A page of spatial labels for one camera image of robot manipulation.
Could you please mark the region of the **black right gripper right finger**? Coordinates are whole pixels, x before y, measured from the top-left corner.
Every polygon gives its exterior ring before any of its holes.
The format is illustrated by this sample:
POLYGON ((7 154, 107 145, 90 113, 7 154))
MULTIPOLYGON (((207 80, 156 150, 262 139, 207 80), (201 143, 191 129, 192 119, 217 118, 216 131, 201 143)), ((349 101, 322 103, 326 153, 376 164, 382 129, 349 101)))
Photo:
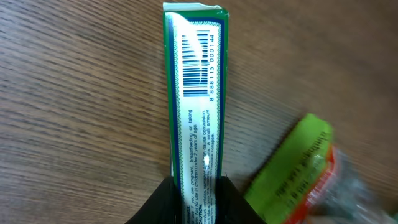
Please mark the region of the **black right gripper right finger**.
POLYGON ((217 180, 217 224, 266 224, 226 176, 217 180))

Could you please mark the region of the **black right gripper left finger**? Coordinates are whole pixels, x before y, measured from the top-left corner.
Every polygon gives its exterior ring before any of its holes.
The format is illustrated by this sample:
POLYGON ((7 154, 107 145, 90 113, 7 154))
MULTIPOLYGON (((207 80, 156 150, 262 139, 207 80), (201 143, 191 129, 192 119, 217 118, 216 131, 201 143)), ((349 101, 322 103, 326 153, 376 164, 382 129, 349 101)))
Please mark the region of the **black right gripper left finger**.
POLYGON ((126 224, 179 224, 180 206, 180 194, 174 178, 168 176, 126 224))

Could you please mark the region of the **green gummy candy bag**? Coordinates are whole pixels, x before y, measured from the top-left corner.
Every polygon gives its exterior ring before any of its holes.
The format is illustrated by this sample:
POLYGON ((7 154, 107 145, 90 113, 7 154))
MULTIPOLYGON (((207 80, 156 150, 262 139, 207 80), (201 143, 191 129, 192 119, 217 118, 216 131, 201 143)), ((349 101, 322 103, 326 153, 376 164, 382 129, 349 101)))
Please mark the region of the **green gummy candy bag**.
POLYGON ((245 199, 266 223, 397 223, 334 145, 331 125, 314 114, 285 137, 245 199))

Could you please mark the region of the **green white small box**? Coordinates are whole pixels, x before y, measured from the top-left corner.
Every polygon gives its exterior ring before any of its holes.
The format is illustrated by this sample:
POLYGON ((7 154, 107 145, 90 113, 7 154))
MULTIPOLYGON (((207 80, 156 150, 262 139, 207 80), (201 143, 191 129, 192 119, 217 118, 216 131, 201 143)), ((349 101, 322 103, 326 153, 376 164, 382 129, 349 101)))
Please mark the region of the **green white small box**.
POLYGON ((177 221, 213 224, 223 158, 229 14, 198 2, 166 2, 162 9, 177 221))

